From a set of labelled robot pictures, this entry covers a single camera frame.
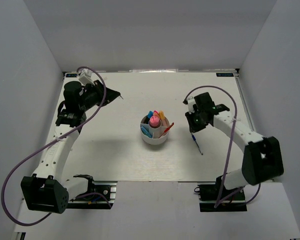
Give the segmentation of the yellow capped orange highlighter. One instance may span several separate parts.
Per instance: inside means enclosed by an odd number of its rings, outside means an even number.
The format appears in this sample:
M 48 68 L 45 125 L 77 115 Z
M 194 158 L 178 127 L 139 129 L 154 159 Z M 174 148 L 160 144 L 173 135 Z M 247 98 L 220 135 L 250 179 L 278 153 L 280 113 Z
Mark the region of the yellow capped orange highlighter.
M 161 120 L 165 120 L 166 119 L 165 115 L 164 115 L 164 112 L 162 110 L 159 112 L 159 117 L 160 117 Z

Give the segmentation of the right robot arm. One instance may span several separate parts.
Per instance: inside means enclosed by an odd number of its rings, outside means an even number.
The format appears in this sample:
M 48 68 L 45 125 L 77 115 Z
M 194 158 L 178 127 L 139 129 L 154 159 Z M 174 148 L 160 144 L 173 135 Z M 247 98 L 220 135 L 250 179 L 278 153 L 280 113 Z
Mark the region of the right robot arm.
M 185 117 L 189 131 L 197 133 L 208 125 L 220 130 L 236 144 L 243 153 L 241 168 L 219 176 L 216 195 L 226 200 L 234 190 L 246 185 L 255 186 L 282 176 L 284 165 L 279 141 L 265 137 L 241 123 L 224 104 L 215 104 L 209 93 L 187 97 L 183 102 L 188 107 Z

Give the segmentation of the pink capped highlighter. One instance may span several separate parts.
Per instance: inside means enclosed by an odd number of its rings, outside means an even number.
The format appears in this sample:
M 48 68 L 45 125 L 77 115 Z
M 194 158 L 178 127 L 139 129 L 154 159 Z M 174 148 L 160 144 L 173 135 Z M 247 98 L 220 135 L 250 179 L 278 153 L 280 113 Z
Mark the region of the pink capped highlighter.
M 161 126 L 161 120 L 159 117 L 153 115 L 150 119 L 149 119 L 149 126 L 151 128 L 158 128 Z

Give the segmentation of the red gel pen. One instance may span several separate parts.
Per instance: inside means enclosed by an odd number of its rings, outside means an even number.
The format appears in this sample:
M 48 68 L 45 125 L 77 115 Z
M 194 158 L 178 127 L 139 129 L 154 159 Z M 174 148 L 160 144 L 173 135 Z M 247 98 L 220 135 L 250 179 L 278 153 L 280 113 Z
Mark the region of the red gel pen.
M 174 126 L 174 124 L 175 123 L 173 122 L 171 125 L 169 125 L 158 138 L 161 138 L 163 135 L 165 135 Z

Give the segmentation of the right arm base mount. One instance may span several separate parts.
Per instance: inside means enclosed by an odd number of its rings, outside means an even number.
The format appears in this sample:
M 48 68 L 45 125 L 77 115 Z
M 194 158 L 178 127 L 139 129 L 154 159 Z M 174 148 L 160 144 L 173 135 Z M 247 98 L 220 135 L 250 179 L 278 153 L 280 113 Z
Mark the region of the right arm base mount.
M 217 197 L 219 190 L 215 184 L 199 184 L 194 193 L 199 198 L 199 209 L 201 213 L 220 213 L 220 212 L 246 212 L 246 197 L 244 190 L 241 189 L 236 194 L 229 196 L 234 190 L 222 191 L 220 203 L 217 207 Z

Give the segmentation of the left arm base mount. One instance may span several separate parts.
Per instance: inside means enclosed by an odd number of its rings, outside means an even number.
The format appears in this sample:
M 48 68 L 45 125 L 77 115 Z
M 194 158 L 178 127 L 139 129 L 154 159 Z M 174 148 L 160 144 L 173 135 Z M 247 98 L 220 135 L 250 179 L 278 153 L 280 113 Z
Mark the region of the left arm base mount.
M 94 181 L 90 190 L 68 202 L 67 209 L 110 210 L 115 202 L 117 182 Z

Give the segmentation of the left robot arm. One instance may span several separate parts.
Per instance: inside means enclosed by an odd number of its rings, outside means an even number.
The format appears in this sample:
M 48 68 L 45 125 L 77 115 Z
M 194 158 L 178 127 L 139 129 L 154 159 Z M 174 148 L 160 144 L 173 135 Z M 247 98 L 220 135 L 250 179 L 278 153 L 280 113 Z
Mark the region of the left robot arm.
M 97 195 L 92 176 L 77 174 L 62 181 L 63 169 L 86 121 L 86 111 L 94 106 L 105 106 L 118 97 L 120 92 L 104 87 L 100 80 L 82 85 L 70 81 L 64 85 L 64 100 L 57 110 L 53 138 L 32 176 L 25 176 L 21 189 L 29 210 L 63 213 L 70 201 L 82 196 L 89 200 Z

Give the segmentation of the blue gel pen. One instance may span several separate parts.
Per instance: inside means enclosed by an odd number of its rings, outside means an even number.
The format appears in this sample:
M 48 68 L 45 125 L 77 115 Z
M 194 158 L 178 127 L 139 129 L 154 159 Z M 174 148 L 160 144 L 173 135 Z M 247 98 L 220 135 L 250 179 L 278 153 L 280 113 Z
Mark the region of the blue gel pen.
M 193 139 L 193 141 L 194 141 L 194 143 L 195 143 L 195 145 L 196 145 L 199 153 L 203 156 L 203 152 L 202 152 L 202 150 L 201 150 L 201 148 L 200 148 L 200 146 L 199 146 L 199 144 L 197 142 L 197 139 L 196 139 L 195 135 L 192 132 L 191 132 L 191 137 L 192 137 L 192 139 Z

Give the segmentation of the grey highlighter orange cap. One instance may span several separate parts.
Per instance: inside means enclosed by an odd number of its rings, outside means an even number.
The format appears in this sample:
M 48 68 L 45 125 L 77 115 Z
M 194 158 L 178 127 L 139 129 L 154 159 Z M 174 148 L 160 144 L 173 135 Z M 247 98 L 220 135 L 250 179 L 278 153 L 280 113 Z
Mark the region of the grey highlighter orange cap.
M 154 112 L 153 115 L 160 118 L 160 115 L 157 112 Z

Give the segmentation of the blue transparent highlighter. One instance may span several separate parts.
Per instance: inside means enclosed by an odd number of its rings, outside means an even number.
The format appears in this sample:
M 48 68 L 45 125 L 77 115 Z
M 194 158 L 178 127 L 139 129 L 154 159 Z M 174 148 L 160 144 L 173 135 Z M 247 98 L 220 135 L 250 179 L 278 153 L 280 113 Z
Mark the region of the blue transparent highlighter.
M 149 133 L 149 131 L 144 127 L 144 126 L 141 126 L 140 127 L 142 133 L 144 135 L 146 135 L 148 138 L 152 139 L 153 138 L 153 135 Z

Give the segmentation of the black highlighter blue cap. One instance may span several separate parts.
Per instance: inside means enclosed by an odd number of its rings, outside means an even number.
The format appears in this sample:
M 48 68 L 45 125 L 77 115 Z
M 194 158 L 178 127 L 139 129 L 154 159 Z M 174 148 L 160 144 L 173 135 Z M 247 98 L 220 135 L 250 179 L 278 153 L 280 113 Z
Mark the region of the black highlighter blue cap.
M 152 111 L 149 111 L 148 114 L 147 114 L 147 118 L 150 119 L 150 118 L 153 116 L 153 114 L 154 114 L 154 113 L 153 113 Z

